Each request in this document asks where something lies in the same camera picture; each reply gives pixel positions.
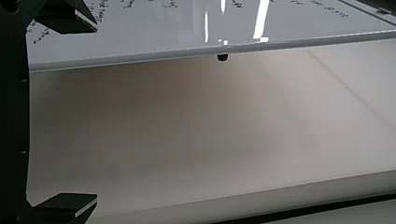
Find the whiteboard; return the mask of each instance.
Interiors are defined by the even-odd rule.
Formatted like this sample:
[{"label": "whiteboard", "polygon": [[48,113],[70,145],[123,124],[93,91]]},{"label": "whiteboard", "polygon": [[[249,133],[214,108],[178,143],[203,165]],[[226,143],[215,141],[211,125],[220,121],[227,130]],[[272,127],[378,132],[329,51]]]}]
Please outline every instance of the whiteboard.
[{"label": "whiteboard", "polygon": [[96,34],[28,27],[31,71],[396,37],[396,19],[354,0],[85,0]]}]

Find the white backdrop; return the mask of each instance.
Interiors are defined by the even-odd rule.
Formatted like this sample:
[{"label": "white backdrop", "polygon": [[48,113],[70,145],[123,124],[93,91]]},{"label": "white backdrop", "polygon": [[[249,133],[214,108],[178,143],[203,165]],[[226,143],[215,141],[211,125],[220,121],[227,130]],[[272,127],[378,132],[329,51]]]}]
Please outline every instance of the white backdrop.
[{"label": "white backdrop", "polygon": [[396,170],[395,56],[390,40],[33,74],[30,201],[98,193],[102,217]]}]

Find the white surface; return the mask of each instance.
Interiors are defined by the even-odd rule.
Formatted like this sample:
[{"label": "white surface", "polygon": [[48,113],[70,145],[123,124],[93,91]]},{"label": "white surface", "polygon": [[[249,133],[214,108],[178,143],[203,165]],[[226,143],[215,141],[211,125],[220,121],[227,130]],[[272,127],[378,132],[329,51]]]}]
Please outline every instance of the white surface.
[{"label": "white surface", "polygon": [[372,203],[271,224],[391,224],[396,220],[396,201]]},{"label": "white surface", "polygon": [[396,36],[338,0],[87,0],[97,34],[28,29],[32,70],[132,63],[224,52],[285,49]]},{"label": "white surface", "polygon": [[305,50],[35,74],[31,104],[31,202],[96,192],[96,217],[396,169],[395,132]]},{"label": "white surface", "polygon": [[196,224],[252,217],[321,203],[339,202],[396,189],[396,172],[360,175],[198,203],[94,217],[90,224]]},{"label": "white surface", "polygon": [[396,39],[310,51],[396,133]]}]

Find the whiteboard tray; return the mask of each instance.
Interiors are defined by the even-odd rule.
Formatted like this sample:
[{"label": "whiteboard tray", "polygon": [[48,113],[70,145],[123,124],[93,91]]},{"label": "whiteboard tray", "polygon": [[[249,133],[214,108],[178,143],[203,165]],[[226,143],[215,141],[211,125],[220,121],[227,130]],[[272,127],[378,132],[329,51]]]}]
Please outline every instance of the whiteboard tray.
[{"label": "whiteboard tray", "polygon": [[31,71],[396,37],[396,18],[355,0],[86,0],[96,34],[28,27]]}]

